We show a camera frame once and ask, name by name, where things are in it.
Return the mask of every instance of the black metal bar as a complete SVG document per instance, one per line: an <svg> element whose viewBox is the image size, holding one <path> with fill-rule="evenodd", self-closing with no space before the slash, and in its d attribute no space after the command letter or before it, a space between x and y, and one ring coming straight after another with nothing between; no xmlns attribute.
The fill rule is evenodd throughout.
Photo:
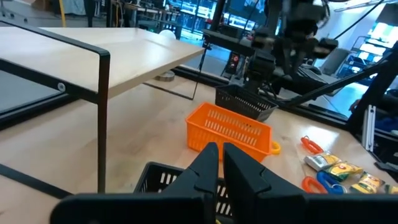
<svg viewBox="0 0 398 224"><path fill-rule="evenodd" d="M176 96L185 98L185 99L187 99L187 100L193 100L193 97L185 96L185 95L183 95L183 94L181 94L181 93L177 93L177 92L174 92L174 91L171 91L171 90L167 90L167 89L165 89L165 88L162 88L162 87L159 87L159 86L155 86L155 85L150 84L150 83L143 83L143 84L144 84L144 85L147 85L147 86L150 86L150 87L152 87L152 88L158 89L158 90L165 91L166 93L170 93L170 94L173 94L173 95L176 95Z"/></svg>
<svg viewBox="0 0 398 224"><path fill-rule="evenodd" d="M112 0L105 0L106 8L106 27L112 27Z"/></svg>
<svg viewBox="0 0 398 224"><path fill-rule="evenodd" d="M190 70L189 68L184 68L184 67L176 67L173 68L172 71L182 77L182 78L186 78L189 80L192 80L194 82L199 82L202 83L204 85L208 85L211 87L216 87L216 86L221 86L221 85L228 85L228 81L227 80L222 80L216 77L212 77L212 76L202 76L202 77L198 77L197 75L197 71L193 71Z"/></svg>
<svg viewBox="0 0 398 224"><path fill-rule="evenodd" d="M87 17L87 26L93 27L93 18L95 14L95 0L84 0L86 17Z"/></svg>
<svg viewBox="0 0 398 224"><path fill-rule="evenodd" d="M352 134L361 130L363 125L363 116L368 105L377 105L378 101L383 97L390 84L398 74L398 64L395 61L398 53L393 53L389 57L389 61L384 63L378 75L374 78L368 90L362 96L353 114L348 118L347 127Z"/></svg>
<svg viewBox="0 0 398 224"><path fill-rule="evenodd" d="M200 3L202 0L197 0L197 1L198 1L198 2L197 2L197 8L196 8L196 10L195 10L195 15L193 15L193 18L192 18L193 24L192 24L192 28L191 28L191 33L193 33L193 30L195 29L195 24L197 23L197 19L199 19L199 17L198 17L199 3Z"/></svg>
<svg viewBox="0 0 398 224"><path fill-rule="evenodd" d="M105 55L99 58L98 75L98 193L106 190L106 135L108 120L108 90L109 90L109 68L111 56Z"/></svg>
<svg viewBox="0 0 398 224"><path fill-rule="evenodd" d="M2 111L0 113L0 131L76 100L77 98L66 93L56 93L52 96Z"/></svg>
<svg viewBox="0 0 398 224"><path fill-rule="evenodd" d="M212 20L213 22L210 25L211 31L216 31L218 29L218 24L220 23L221 15L223 14L224 5L225 5L225 0L217 1L216 9L213 14L213 20Z"/></svg>
<svg viewBox="0 0 398 224"><path fill-rule="evenodd" d="M18 65L16 63L1 58L0 70L21 77L23 79L41 84L43 86L47 86L54 90L68 93L71 96L79 97L92 103L97 102L97 93L92 90L88 90L65 80L54 78L50 75L35 71L33 69Z"/></svg>
<svg viewBox="0 0 398 224"><path fill-rule="evenodd" d="M30 31L30 32L33 32L35 34L42 35L44 37L48 37L50 39L54 39L54 40L61 41L61 42L66 43L66 44L70 44L70 45L73 45L75 47L88 50L90 52L94 52L94 53L98 54L99 56L109 55L109 52L107 50L105 50L105 49L102 49L101 47L97 47L97 46L94 46L94 45L91 45L91 44L87 44L87 43L81 42L79 40L75 40L75 39L72 39L72 38L69 38L69 37L65 37L65 36L62 36L62 35L47 31L47 30L43 30L43 29L40 29L40 28L37 28L37 27L33 27L33 26L28 26L26 24L19 24L19 23L14 22L14 21L12 21L10 19L6 19L6 18L2 18L2 17L0 17L0 22L3 22L5 24L8 24L8 25L11 25L11 26L14 26L14 27L18 27L18 28L21 28L21 29L24 29L24 30L27 30L27 31Z"/></svg>
<svg viewBox="0 0 398 224"><path fill-rule="evenodd" d="M100 47L96 47L90 44L86 44L84 42L80 42L78 40L74 40L68 37L64 37L62 35L54 34L52 32L42 30L36 27L31 27L27 25L22 25L15 23L13 21L10 21L9 19L4 19L0 18L0 22L3 22L5 24L9 24L15 27L19 27L24 30L28 30L30 32L42 35L44 37L48 37L54 40L58 40L61 42L64 42L66 44L73 45L75 47L79 47L85 50L89 50L91 52L97 53L99 55L99 74L98 74L98 94L96 98L94 96L83 98L82 95L77 95L79 98L83 98L84 100L90 100L93 103L96 103L98 105L98 192L105 192L105 185L106 185L106 180L105 180L105 175L106 175L106 122L107 122L107 113L108 113L108 88L109 88L109 68L110 68L110 61L111 61L111 55L110 53L102 49ZM3 60L3 67L7 63L7 61ZM16 65L11 62L9 62L7 65ZM28 68L24 68L22 66L19 66L19 69L15 69L15 72L13 72L14 75L18 75L22 78L29 79L33 82L37 83L42 83L41 78L44 78L44 84L51 88L54 88L55 81L58 82L64 82L63 80L58 80L54 77L51 77L49 75L39 73L36 71L31 71L30 74L33 74L35 78L29 78L26 77L26 75L21 74L20 72L29 72ZM74 84L67 83L68 86L65 84L65 88L63 89L65 91L70 91L70 88L75 88L73 91L79 91L79 93L85 93L85 94L92 94L91 92L86 91L86 89L82 87L78 87Z"/></svg>
<svg viewBox="0 0 398 224"><path fill-rule="evenodd" d="M199 72L197 73L198 79L200 79L199 77L201 77L201 69L202 69L202 67L203 67L203 63L205 62L205 57L206 57L206 52L207 52L208 45L209 45L209 43L208 43L207 46L205 47L205 51L203 52L203 54L202 54L202 56L201 56L201 59L200 59L200 63L199 63ZM147 86L150 86L150 87L153 87L153 88L156 88L156 89L158 89L158 90L165 91L165 92L167 92L167 93L171 93L171 94L173 94L173 95L175 95L175 96L179 96L179 97L182 97L182 98L185 98L185 99L188 99L188 100L193 100L193 99L195 98L196 93L197 93L198 82L199 82L199 81L196 81L195 89L193 90L192 96L183 95L183 94L181 94L181 93L177 93L177 92L175 92L175 91L167 90L167 89L165 89L165 88L162 88L162 87L159 87L159 86L155 86L155 85L150 84L150 83L143 83L143 84L145 84L145 85L147 85Z"/></svg>
<svg viewBox="0 0 398 224"><path fill-rule="evenodd" d="M72 193L69 193L66 190L62 190L39 179L23 174L18 170L14 170L13 168L10 168L3 164L0 164L0 175L5 176L11 180L15 180L18 183L24 184L47 195L51 195L57 199L63 199L67 196L72 195Z"/></svg>
<svg viewBox="0 0 398 224"><path fill-rule="evenodd" d="M304 94L302 96L297 96L290 101L287 101L286 103L289 106L295 106L295 105L300 105L302 103L307 102L308 100L312 100L314 98L317 98L319 96L322 96L324 94L330 93L332 91L335 91L339 88L343 88L344 86L351 84L353 82L360 81L366 77L369 77L370 75L373 75L377 73L380 69L386 66L386 63L381 63L379 65L374 65L372 67L369 67L362 72L359 72L357 74L351 75L349 77L342 78L334 83L325 85L321 88L318 88L316 90L313 90L307 94Z"/></svg>

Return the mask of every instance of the black metal leg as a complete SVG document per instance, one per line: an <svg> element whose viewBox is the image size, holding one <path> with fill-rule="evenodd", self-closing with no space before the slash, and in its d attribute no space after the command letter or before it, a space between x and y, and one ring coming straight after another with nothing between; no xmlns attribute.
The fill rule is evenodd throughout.
<svg viewBox="0 0 398 224"><path fill-rule="evenodd" d="M394 62L390 62L387 66L382 67L347 121L347 128L351 134L355 135L361 130L366 108L368 105L377 105L392 81L396 78L397 71L398 65Z"/></svg>
<svg viewBox="0 0 398 224"><path fill-rule="evenodd" d="M202 70L202 67L203 67L203 62L205 61L205 56L206 56L207 47L208 47L208 46L206 46L205 51L203 52L203 55L201 56L201 59L200 59L200 63L199 63L199 74L198 74L198 76L201 75L201 70ZM179 96L179 97L185 98L185 99L187 99L187 100L193 100L193 99L195 98L195 95L196 95L196 92L197 92L197 88L198 88L198 82L196 82L195 88L194 88L194 90L193 90L192 96L187 96L187 95L183 95L183 94L181 94L181 93L177 93L177 92L175 92L175 91L171 91L171 90L167 90L167 89L165 89L165 88L159 87L159 86L155 86L155 85L150 84L150 83L143 83L143 84L144 84L144 85L147 85L147 86L150 86L150 87L152 87L152 88L155 88L155 89L157 89L157 90L162 90L162 91L164 91L164 92L166 92L166 93L170 93L170 94L173 94L173 95L175 95L175 96Z"/></svg>
<svg viewBox="0 0 398 224"><path fill-rule="evenodd" d="M85 10L87 16L88 27L93 27L93 17L95 13L95 2L94 0L84 0Z"/></svg>
<svg viewBox="0 0 398 224"><path fill-rule="evenodd" d="M105 193L106 186L106 123L108 101L98 103L98 193Z"/></svg>
<svg viewBox="0 0 398 224"><path fill-rule="evenodd" d="M112 0L106 0L106 27L112 27Z"/></svg>

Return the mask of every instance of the metal shelf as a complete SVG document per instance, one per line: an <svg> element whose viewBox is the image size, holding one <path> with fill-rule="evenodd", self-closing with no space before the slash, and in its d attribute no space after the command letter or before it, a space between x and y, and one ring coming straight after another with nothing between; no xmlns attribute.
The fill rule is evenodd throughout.
<svg viewBox="0 0 398 224"><path fill-rule="evenodd" d="M98 170L98 184L97 191L98 193L105 193L106 187L106 123L107 123L107 106L108 106L108 84L109 84L109 66L110 66L110 53L102 48L86 44L84 42L80 42L78 40L74 40L68 37L64 37L62 35L54 34L52 32L42 30L36 27L27 26L24 24L18 24L9 19L0 18L0 23L5 23L10 26L18 27L20 29L27 30L29 32L33 32L35 34L54 39L57 41L61 41L63 43L79 47L81 49L88 50L90 52L94 52L99 56L99 80L98 80L98 91L92 91L76 84L67 82L65 80L61 80L57 77L51 76L49 74L45 74L39 71L35 71L29 69L27 67L23 67L16 63L4 60L0 58L0 70L13 74L15 76L24 78L26 80L30 80L32 82L36 82L38 84L47 86L49 88L53 88L54 90L59 90L68 95L74 96L76 98L86 100L88 102L94 103L97 105L97 113L98 113L98 125L97 125L97 133L98 133L98 161L97 161L97 170ZM10 179L13 179L17 182L25 184L33 189L41 191L45 194L49 194L56 198L64 198L71 193L62 190L56 186L52 186L48 183L45 183L41 180L38 180L34 177L23 174L17 170L14 170L10 167L0 165L0 175L4 175Z"/></svg>

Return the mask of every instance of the wooden table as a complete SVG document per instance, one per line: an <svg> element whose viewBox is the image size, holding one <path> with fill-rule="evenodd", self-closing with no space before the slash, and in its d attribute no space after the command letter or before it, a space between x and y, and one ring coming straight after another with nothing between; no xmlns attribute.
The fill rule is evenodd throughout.
<svg viewBox="0 0 398 224"><path fill-rule="evenodd" d="M152 84L192 94L195 83L176 77ZM214 102L215 90L199 85L189 101L139 85L109 101L107 192L132 192L149 161L187 167L197 152L186 145L185 118L202 102ZM96 191L96 106L77 101L0 133L0 163L72 193ZM297 187L315 172L303 163L308 155L300 138L310 136L322 148L361 166L387 183L394 181L373 165L374 159L345 131L281 110L266 123L282 152L263 164ZM357 181L350 178L348 183ZM48 223L57 199L0 177L0 223Z"/></svg>
<svg viewBox="0 0 398 224"><path fill-rule="evenodd" d="M27 80L96 104L98 192L105 191L108 99L189 60L204 49L141 29L64 29L47 32L5 21L0 30L0 67ZM2 169L3 175L13 170ZM20 182L21 174L9 175ZM36 187L57 198L62 189Z"/></svg>

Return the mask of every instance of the black plastic basket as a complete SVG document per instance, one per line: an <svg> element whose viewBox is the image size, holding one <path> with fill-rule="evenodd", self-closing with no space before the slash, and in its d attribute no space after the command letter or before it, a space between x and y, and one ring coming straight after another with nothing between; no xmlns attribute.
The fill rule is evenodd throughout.
<svg viewBox="0 0 398 224"><path fill-rule="evenodd" d="M258 121L265 121L278 107L237 85L216 87L216 105Z"/></svg>
<svg viewBox="0 0 398 224"><path fill-rule="evenodd" d="M172 167L157 162L148 162L142 171L134 193L158 192L160 193L171 184L184 169ZM221 223L232 223L231 207L228 202L224 179L217 181L217 219Z"/></svg>

